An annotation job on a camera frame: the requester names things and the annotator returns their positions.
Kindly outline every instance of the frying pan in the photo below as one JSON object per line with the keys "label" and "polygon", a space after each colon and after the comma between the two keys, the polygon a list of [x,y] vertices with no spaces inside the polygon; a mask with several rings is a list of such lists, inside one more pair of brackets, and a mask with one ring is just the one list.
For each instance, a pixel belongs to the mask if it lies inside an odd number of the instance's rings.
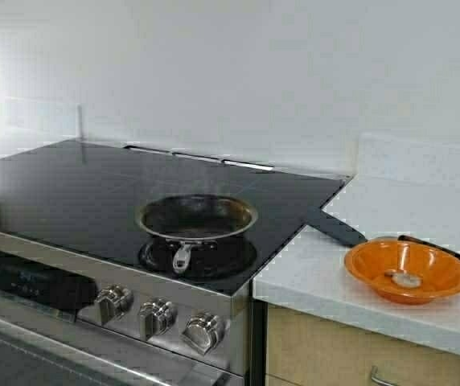
{"label": "frying pan", "polygon": [[184,273],[197,244],[237,236],[258,219],[251,205],[220,195],[178,195],[149,203],[138,211],[137,223],[150,235],[180,243],[173,270]]}
{"label": "frying pan", "polygon": [[[367,243],[368,239],[364,237],[362,233],[352,228],[350,225],[343,221],[336,219],[334,216],[325,213],[323,210],[310,211],[306,217],[306,223],[312,228],[318,229],[320,232],[332,237],[337,240],[340,244],[345,247],[353,248],[356,245]],[[429,247],[437,248],[443,252],[449,253],[450,255],[457,257],[460,260],[460,253],[451,251],[447,248],[443,248],[439,245],[431,244],[427,241],[419,240],[415,237],[401,235],[397,237],[400,241],[412,241],[418,244],[424,244]]]}

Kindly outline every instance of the kitchen cabinet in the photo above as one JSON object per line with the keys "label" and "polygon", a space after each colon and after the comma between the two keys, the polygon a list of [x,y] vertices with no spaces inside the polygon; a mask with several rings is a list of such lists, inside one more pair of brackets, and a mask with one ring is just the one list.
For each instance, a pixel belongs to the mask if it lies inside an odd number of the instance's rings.
{"label": "kitchen cabinet", "polygon": [[398,386],[460,386],[458,355],[269,306],[270,386],[372,386],[372,366]]}

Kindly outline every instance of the oven door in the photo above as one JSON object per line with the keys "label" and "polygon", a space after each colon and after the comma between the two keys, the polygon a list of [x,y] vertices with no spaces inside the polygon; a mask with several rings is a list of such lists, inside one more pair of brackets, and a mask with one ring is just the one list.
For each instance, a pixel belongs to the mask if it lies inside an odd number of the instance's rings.
{"label": "oven door", "polygon": [[0,385],[243,386],[244,379],[0,297]]}

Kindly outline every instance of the stainless steel knob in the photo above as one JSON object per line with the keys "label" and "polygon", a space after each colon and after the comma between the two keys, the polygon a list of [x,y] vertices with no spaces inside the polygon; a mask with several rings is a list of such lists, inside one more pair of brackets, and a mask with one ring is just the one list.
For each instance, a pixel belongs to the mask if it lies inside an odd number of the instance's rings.
{"label": "stainless steel knob", "polygon": [[155,298],[144,303],[138,313],[141,339],[160,335],[175,324],[176,307],[172,302]]}
{"label": "stainless steel knob", "polygon": [[104,326],[112,319],[122,317],[132,305],[132,291],[120,285],[111,285],[100,291],[94,305],[97,308],[97,321]]}
{"label": "stainless steel knob", "polygon": [[219,316],[205,312],[193,316],[182,333],[185,343],[201,355],[216,347],[223,337],[224,322]]}

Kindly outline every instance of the black cooktop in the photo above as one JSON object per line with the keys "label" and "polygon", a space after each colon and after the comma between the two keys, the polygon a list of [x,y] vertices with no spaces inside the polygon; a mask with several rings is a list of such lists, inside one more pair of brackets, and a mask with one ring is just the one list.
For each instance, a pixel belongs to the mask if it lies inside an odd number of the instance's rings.
{"label": "black cooktop", "polygon": [[246,232],[253,259],[230,276],[206,281],[160,274],[232,295],[303,225],[307,211],[341,186],[71,140],[0,160],[0,231],[148,270],[139,251],[150,236],[137,226],[137,209],[169,195],[230,195],[259,212]]}

